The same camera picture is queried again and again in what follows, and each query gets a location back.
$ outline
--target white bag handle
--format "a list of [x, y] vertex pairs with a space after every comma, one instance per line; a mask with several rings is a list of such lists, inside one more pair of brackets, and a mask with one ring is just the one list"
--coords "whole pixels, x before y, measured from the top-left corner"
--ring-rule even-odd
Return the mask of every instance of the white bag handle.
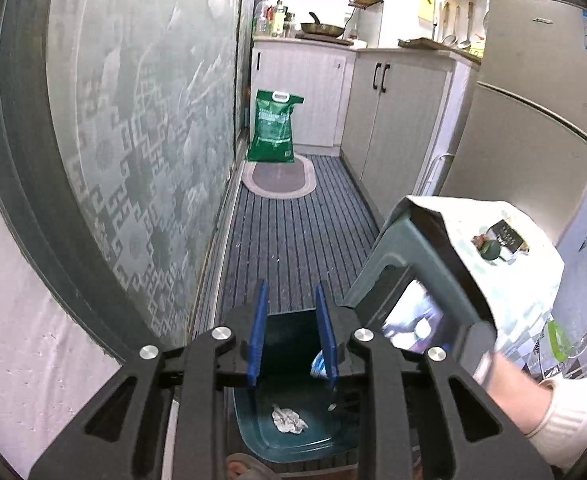
[[291, 94], [288, 94], [287, 92], [273, 92], [271, 96], [272, 99], [277, 103], [286, 103], [289, 101]]

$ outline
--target yellow paper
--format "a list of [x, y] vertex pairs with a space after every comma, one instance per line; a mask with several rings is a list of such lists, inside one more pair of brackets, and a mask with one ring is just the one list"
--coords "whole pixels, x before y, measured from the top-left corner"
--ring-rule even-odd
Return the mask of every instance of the yellow paper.
[[417, 15], [427, 22], [433, 21], [433, 2], [435, 0], [420, 0], [420, 7]]

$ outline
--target refrigerator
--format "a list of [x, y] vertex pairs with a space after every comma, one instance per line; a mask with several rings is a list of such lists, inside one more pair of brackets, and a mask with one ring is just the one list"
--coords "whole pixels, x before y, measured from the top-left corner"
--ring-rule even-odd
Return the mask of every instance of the refrigerator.
[[489, 0], [487, 43], [443, 196], [504, 200], [557, 245], [587, 193], [587, 10]]

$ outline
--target floor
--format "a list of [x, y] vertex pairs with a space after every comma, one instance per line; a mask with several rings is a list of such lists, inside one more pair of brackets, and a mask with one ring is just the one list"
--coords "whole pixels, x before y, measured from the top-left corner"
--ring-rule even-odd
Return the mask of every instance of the floor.
[[[363, 267], [378, 228], [342, 161], [307, 156], [317, 187], [295, 200], [255, 196], [242, 186], [232, 227], [222, 318], [242, 304], [257, 280], [269, 282], [269, 312], [313, 308], [313, 290], [326, 280], [334, 298], [346, 295]], [[249, 452], [230, 413], [228, 452]], [[277, 473], [351, 465], [357, 453], [304, 463], [267, 463]]]

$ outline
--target teal plastic bin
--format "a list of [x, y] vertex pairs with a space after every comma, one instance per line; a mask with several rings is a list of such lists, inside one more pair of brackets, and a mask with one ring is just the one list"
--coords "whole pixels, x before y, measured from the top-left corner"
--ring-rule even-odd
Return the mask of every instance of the teal plastic bin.
[[[302, 462], [358, 446], [357, 392], [341, 391], [340, 408], [328, 410], [337, 393], [329, 381], [309, 374], [319, 351], [315, 310], [267, 317], [258, 385], [234, 389], [240, 434], [258, 457], [277, 463]], [[271, 416], [274, 404], [297, 412], [309, 429], [301, 434], [280, 433]]]

